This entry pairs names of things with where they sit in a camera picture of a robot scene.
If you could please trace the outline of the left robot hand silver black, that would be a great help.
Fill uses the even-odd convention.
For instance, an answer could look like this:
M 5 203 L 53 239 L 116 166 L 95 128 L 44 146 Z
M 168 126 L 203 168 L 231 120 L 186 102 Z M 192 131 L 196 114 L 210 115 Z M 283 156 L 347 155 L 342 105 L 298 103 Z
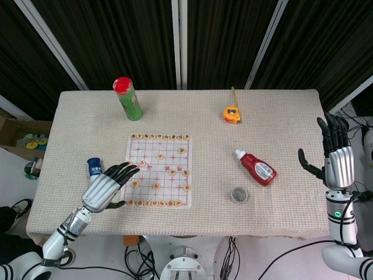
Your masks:
M 92 213 L 106 209 L 117 209 L 126 201 L 112 202 L 117 192 L 140 171 L 137 165 L 124 162 L 109 167 L 90 184 L 82 195 L 82 204 Z

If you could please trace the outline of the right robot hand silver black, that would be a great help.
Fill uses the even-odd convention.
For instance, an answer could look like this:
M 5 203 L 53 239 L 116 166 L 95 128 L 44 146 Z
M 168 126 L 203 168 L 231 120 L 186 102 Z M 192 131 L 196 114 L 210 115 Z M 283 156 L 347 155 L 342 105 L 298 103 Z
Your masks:
M 338 116 L 324 113 L 325 118 L 317 118 L 322 131 L 324 166 L 317 168 L 309 164 L 303 149 L 298 150 L 298 160 L 302 168 L 323 181 L 331 190 L 344 190 L 354 183 L 354 155 L 349 144 L 348 122 Z

